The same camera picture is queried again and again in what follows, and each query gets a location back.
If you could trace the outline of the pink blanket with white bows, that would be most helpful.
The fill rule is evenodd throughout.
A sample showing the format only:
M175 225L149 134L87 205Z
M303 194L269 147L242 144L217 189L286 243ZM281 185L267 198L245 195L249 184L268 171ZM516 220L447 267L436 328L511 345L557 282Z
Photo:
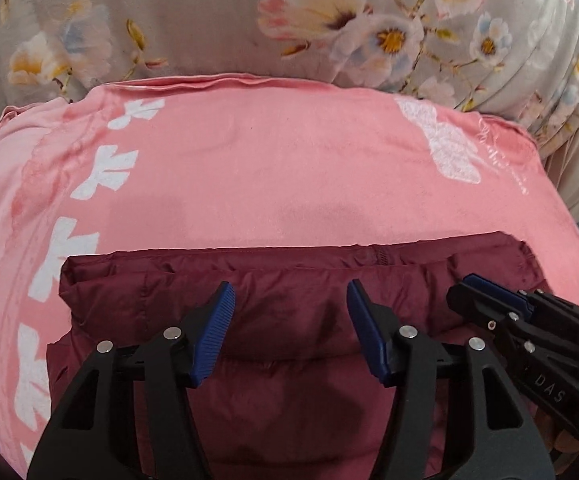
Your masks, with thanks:
M524 130L406 96L222 75L105 84L0 117L0 453L57 400L71 257L401 245L501 232L579 304L579 229Z

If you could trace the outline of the maroon quilted puffer jacket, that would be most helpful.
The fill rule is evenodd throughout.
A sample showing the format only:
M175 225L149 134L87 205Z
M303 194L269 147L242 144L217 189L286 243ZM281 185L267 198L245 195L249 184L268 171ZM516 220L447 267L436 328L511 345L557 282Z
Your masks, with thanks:
M58 292L71 312L47 348L58 400L102 340L145 344L235 290L212 375L190 404L218 479L364 479L393 393L370 373L346 306L349 282L403 323L449 342L471 333L446 302L476 273L511 289L545 284L530 247L494 232L401 245L149 249L69 258Z

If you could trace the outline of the grey floral plush blanket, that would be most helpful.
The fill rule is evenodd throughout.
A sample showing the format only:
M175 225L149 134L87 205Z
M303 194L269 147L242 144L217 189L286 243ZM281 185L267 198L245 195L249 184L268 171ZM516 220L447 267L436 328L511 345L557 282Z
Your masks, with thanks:
M219 73L518 122L579 220L579 0L0 0L0 113L111 81Z

